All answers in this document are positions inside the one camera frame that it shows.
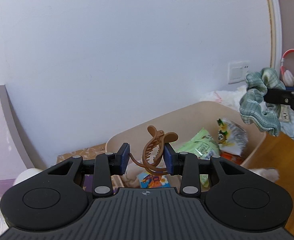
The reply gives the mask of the lilac headboard panel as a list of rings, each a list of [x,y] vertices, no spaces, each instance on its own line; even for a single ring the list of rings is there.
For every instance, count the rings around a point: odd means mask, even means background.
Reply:
[[[0,199],[15,179],[34,165],[18,134],[6,87],[0,86]]]

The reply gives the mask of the white thermos bottle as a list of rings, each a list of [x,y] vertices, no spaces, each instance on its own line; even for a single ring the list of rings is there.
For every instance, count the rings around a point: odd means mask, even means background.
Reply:
[[[14,180],[13,186],[39,174],[40,172],[42,172],[41,169],[28,168],[27,170],[23,171],[21,174],[18,175],[18,177]]]

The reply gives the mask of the white power strip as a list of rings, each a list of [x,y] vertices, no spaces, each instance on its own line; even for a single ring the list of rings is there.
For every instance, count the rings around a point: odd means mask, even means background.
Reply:
[[[287,105],[281,106],[281,112],[279,117],[280,122],[290,122],[290,111]]]

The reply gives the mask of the colourful cartoon card pack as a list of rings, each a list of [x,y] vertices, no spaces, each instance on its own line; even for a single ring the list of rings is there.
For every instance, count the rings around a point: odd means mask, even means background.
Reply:
[[[158,175],[149,174],[148,172],[143,172],[143,173],[140,173],[137,176],[137,178],[141,188],[149,189],[149,188],[170,187],[168,179],[164,175],[158,176]]]

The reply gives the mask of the silver yellow snack packet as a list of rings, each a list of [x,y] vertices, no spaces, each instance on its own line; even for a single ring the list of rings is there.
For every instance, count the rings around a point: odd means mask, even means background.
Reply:
[[[219,126],[217,140],[220,150],[241,156],[248,143],[246,131],[227,118],[218,119],[217,123]]]

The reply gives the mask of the white wall switch socket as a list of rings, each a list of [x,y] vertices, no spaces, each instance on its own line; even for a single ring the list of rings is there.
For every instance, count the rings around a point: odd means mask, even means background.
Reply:
[[[250,61],[233,61],[228,64],[228,84],[239,83],[245,80],[249,72]]]

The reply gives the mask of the brown hair claw clip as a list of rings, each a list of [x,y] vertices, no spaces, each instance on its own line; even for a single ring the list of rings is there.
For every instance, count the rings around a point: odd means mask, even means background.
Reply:
[[[158,167],[162,160],[165,144],[178,140],[178,135],[175,132],[165,133],[163,130],[157,130],[155,126],[147,127],[148,133],[152,136],[142,152],[142,162],[137,161],[132,153],[129,153],[131,160],[139,167],[144,168],[150,174],[156,176],[167,175],[166,168]]]

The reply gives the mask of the white brown plush cat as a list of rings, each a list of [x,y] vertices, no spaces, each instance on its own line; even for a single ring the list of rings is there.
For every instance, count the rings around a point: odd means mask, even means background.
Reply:
[[[280,178],[278,170],[275,168],[253,168],[250,169],[250,171],[269,181],[272,181],[273,183],[278,181]]]

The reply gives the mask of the green plaid scrunchie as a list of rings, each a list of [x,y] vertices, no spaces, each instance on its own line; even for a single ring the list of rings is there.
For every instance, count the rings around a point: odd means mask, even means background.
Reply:
[[[279,121],[281,106],[279,104],[266,103],[266,109],[262,109],[261,103],[268,89],[285,90],[276,70],[264,68],[260,72],[246,74],[246,93],[240,99],[239,112],[245,124],[255,124],[260,132],[267,132],[272,136],[279,136],[281,124]]]

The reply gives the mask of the white fluffy plush toy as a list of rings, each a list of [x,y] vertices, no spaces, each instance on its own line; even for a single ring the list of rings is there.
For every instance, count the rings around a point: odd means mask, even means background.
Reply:
[[[215,90],[201,96],[200,101],[212,101],[229,107],[239,112],[240,99],[246,93],[246,85],[238,87],[236,90]]]

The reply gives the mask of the pink knitted cloth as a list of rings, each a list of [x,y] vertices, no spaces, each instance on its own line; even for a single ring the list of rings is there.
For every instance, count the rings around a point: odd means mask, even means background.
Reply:
[[[138,175],[145,172],[145,169],[131,163],[127,166],[124,175],[114,175],[111,177],[113,189],[120,187],[140,188]]]

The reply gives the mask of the beige plastic storage bin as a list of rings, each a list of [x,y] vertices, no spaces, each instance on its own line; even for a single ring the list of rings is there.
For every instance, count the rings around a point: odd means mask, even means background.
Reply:
[[[172,143],[172,148],[178,150],[202,128],[206,129],[216,139],[219,130],[217,123],[219,118],[227,118],[246,130],[249,142],[244,156],[246,158],[252,157],[264,141],[266,134],[261,133],[254,124],[244,124],[239,112],[213,101],[198,102],[121,132],[107,142],[106,151],[117,152],[120,146],[127,142],[134,158],[141,161],[143,148],[151,139],[147,130],[148,126],[155,126],[165,133],[177,133],[178,141]]]

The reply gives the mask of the orange snack packet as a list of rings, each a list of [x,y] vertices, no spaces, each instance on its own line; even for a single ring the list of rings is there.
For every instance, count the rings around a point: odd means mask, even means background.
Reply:
[[[221,152],[221,156],[233,163],[236,163],[238,165],[241,165],[244,161],[244,158],[242,158],[241,156],[239,155],[234,155],[234,154],[230,154],[230,153],[227,153],[227,152],[224,152],[222,151]]]

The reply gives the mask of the green snack packet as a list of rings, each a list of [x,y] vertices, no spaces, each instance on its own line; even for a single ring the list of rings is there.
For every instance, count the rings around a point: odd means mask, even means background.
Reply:
[[[218,143],[204,128],[176,151],[193,153],[198,159],[203,160],[209,160],[213,155],[220,155]]]

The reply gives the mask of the red white headphones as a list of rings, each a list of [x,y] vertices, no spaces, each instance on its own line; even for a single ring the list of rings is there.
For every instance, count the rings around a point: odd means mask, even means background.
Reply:
[[[281,77],[286,87],[294,86],[294,49],[288,49],[284,52],[281,59]]]

